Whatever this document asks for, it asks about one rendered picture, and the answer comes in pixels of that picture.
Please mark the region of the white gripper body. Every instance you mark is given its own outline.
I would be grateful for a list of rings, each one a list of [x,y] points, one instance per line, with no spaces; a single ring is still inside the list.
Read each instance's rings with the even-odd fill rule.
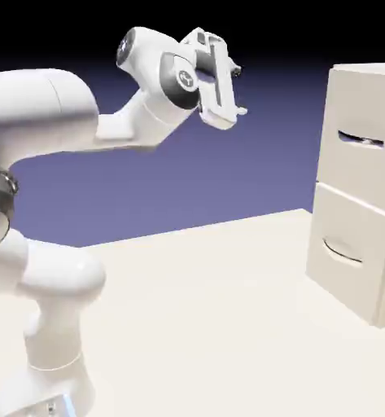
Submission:
[[[183,40],[195,53],[202,121],[227,130],[237,122],[230,56],[226,42],[219,36],[196,28]]]

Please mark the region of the cream drawer front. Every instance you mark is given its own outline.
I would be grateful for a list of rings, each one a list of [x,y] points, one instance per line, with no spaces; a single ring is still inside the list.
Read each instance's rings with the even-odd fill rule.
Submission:
[[[363,264],[335,260],[323,246],[328,235],[355,246]],[[306,273],[368,324],[385,327],[385,212],[319,182]]]
[[[339,130],[383,140],[384,148],[343,143]],[[385,63],[330,70],[317,180],[385,211]]]

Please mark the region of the cream painted cabinet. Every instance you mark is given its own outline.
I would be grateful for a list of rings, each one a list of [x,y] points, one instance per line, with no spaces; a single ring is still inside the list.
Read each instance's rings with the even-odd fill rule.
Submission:
[[[329,72],[306,272],[385,328],[385,63]]]

